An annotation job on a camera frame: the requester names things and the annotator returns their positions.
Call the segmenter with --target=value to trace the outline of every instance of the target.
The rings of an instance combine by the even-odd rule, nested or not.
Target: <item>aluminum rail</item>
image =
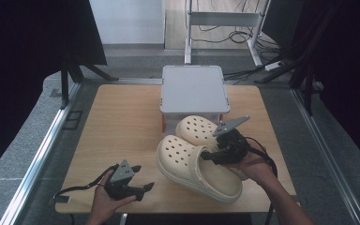
[[[79,83],[74,83],[71,87],[69,98],[74,99],[75,95],[80,89]],[[73,104],[73,100],[69,102],[64,110],[59,110],[57,115],[54,117],[51,127],[49,128],[45,138],[43,139],[33,161],[31,162],[28,171],[26,172],[22,182],[20,183],[16,193],[11,199],[10,204],[7,207],[5,214],[2,216],[0,225],[3,224],[14,224],[18,215],[23,210],[25,202],[31,193],[31,190],[38,179],[39,172],[53,147],[54,141],[58,136],[58,133],[63,126],[66,117],[69,113],[69,109]]]
[[[337,190],[340,193],[340,196],[343,199],[347,209],[349,210],[352,220],[355,224],[360,224],[360,204],[357,198],[355,197],[352,189],[350,188],[350,185],[343,172],[336,163],[335,158],[333,157],[329,146],[326,144],[326,141],[321,134],[321,131],[319,130],[317,124],[315,123],[314,118],[310,116],[305,110],[303,105],[303,97],[297,90],[294,89],[292,89],[292,94],[294,96],[294,99],[296,100],[296,104],[301,114],[306,121],[307,127],[311,132],[315,143],[318,146],[318,149],[322,155],[322,159],[326,164],[326,167],[328,168],[329,173],[331,174],[335,182],[335,185],[337,186]]]

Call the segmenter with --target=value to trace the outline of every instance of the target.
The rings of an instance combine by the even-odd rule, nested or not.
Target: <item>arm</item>
[[[92,211],[89,219],[87,219],[86,225],[102,224],[104,221],[109,219],[119,207],[132,203],[136,200],[136,196],[130,196],[119,201],[110,198],[102,185],[107,182],[107,179],[112,173],[113,171],[107,172],[107,174],[101,179],[99,186],[96,187]]]
[[[254,141],[251,147],[261,150]],[[314,224],[292,196],[279,183],[271,171],[270,166],[259,156],[248,153],[241,162],[226,167],[241,170],[246,176],[254,180],[266,192],[268,198],[277,211],[279,220],[283,224]]]

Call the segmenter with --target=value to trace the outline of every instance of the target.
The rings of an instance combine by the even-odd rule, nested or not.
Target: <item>wooden tabletop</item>
[[[269,200],[253,181],[243,182],[243,193],[233,204],[221,204],[166,178],[157,167],[157,147],[162,140],[160,85],[105,84],[98,89],[82,136],[67,172],[63,188],[85,186],[108,167],[127,159],[141,165],[129,185],[142,187],[155,182],[141,202],[118,213],[231,213],[267,212]],[[250,115],[237,129],[258,140],[276,162],[278,179],[291,195],[296,195],[279,149],[277,137],[256,86],[226,86],[231,110],[224,120]],[[60,213],[89,213],[94,189],[72,191],[69,203],[57,203]]]

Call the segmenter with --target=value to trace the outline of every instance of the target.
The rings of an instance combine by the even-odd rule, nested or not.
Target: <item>white box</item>
[[[230,111],[223,74],[217,66],[166,66],[162,73],[162,132],[174,134],[178,122],[199,115],[218,124]]]

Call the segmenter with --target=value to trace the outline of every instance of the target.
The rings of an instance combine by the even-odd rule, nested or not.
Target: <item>cream croc shoe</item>
[[[234,203],[242,193],[242,181],[225,167],[203,160],[206,146],[194,146],[176,136],[166,136],[157,147],[157,166],[174,182],[220,203]]]
[[[176,126],[176,136],[196,146],[206,145],[212,152],[218,151],[216,137],[213,137],[218,125],[199,115],[190,115],[181,120]],[[241,171],[231,168],[241,180],[248,180],[248,177]]]

